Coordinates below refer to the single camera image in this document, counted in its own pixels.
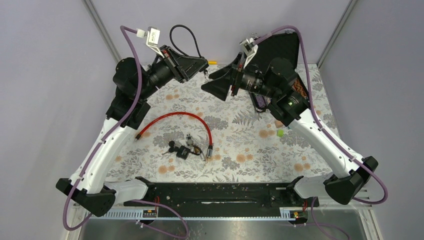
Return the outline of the red cable lock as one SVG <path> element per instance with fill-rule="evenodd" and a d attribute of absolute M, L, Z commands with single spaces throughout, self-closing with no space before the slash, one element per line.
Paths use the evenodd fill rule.
<path fill-rule="evenodd" d="M 189 126 L 185 121 L 183 121 L 181 124 L 171 124 L 167 126 L 158 126 L 160 122 L 163 122 L 167 118 L 176 117 L 178 120 L 181 120 L 183 117 L 188 117 L 189 120 L 198 121 L 201 125 L 201 132 L 205 132 L 206 137 L 204 140 L 207 143 L 206 150 L 203 150 L 202 147 L 199 145 L 198 142 L 195 141 L 194 136 L 189 133 L 185 132 L 186 130 L 190 131 L 193 128 Z M 171 112 L 167 113 L 165 115 L 159 116 L 156 119 L 154 119 L 152 122 L 148 123 L 139 133 L 137 133 L 134 137 L 135 141 L 139 141 L 141 139 L 149 138 L 150 135 L 156 133 L 157 135 L 153 137 L 153 144 L 160 145 L 162 147 L 166 147 L 165 152 L 168 150 L 169 145 L 168 143 L 170 141 L 175 141 L 177 145 L 185 146 L 189 148 L 186 144 L 186 136 L 187 134 L 190 134 L 197 146 L 199 146 L 203 152 L 203 158 L 201 159 L 204 162 L 207 162 L 208 158 L 212 156 L 213 152 L 213 138 L 212 138 L 212 131 L 211 128 L 208 126 L 205 120 L 203 120 L 201 117 L 194 113 L 189 112 L 183 112 L 183 111 L 177 111 L 177 112 Z"/>

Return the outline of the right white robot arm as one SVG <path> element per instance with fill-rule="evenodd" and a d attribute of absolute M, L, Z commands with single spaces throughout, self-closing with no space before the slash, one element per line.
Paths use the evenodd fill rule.
<path fill-rule="evenodd" d="M 210 81 L 201 89 L 225 101 L 228 94 L 239 90 L 270 98 L 267 109 L 290 130 L 303 137 L 327 162 L 331 173 L 320 176 L 300 176 L 287 191 L 287 201 L 301 205 L 311 197 L 330 197 L 347 205 L 371 178 L 378 166 L 372 157 L 363 157 L 335 135 L 317 116 L 310 101 L 293 87 L 299 75 L 285 58 L 272 59 L 264 73 L 245 69 L 239 55 L 229 64 L 209 75 Z"/>

